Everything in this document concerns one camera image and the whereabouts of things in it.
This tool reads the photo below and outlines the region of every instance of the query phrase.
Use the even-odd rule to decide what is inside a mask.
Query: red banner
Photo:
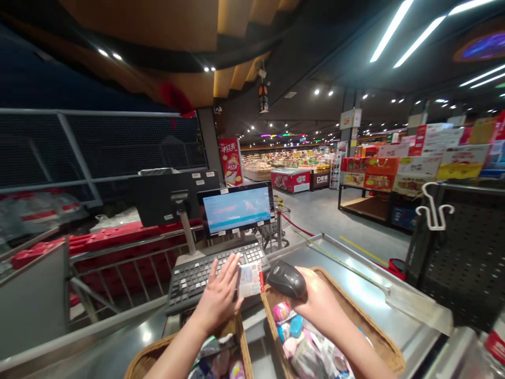
[[[240,145],[237,138],[220,138],[219,150],[227,184],[236,186],[243,183],[240,163]]]

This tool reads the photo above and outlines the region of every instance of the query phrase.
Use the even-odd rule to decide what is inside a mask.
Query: red rope barrier
[[[288,219],[288,218],[287,218],[287,217],[286,217],[286,216],[285,216],[282,212],[277,212],[277,214],[280,214],[282,217],[284,217],[284,218],[288,221],[288,223],[290,223],[290,224],[291,224],[292,226],[294,226],[296,229],[300,229],[302,232],[304,232],[304,233],[305,233],[305,234],[307,234],[308,236],[310,236],[310,237],[314,237],[314,234],[309,233],[309,232],[307,232],[307,231],[304,231],[301,227],[296,226],[295,224],[293,224],[293,222],[291,222],[291,220],[290,220],[290,219]]]

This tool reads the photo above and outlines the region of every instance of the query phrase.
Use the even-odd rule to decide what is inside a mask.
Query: floor
[[[274,194],[291,209],[291,221],[307,232],[328,234],[379,264],[386,264],[390,258],[404,260],[407,256],[410,235],[367,218],[339,211],[336,189],[325,188],[297,194],[274,189]],[[342,192],[342,202],[360,196],[361,190],[347,188]],[[290,243],[302,241],[293,226],[286,229],[286,238]]]

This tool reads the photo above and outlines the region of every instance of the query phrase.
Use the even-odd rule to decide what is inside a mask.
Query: computer monitor
[[[271,182],[198,192],[207,237],[269,224],[274,217]]]
[[[192,173],[135,176],[128,179],[132,200],[143,226],[180,221],[181,206],[189,219],[200,218],[198,191],[220,188],[215,170]]]

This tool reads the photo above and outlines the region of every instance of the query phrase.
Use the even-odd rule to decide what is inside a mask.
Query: barcode scanner
[[[307,283],[300,272],[290,264],[278,261],[267,277],[267,283],[282,295],[293,299],[307,298]]]

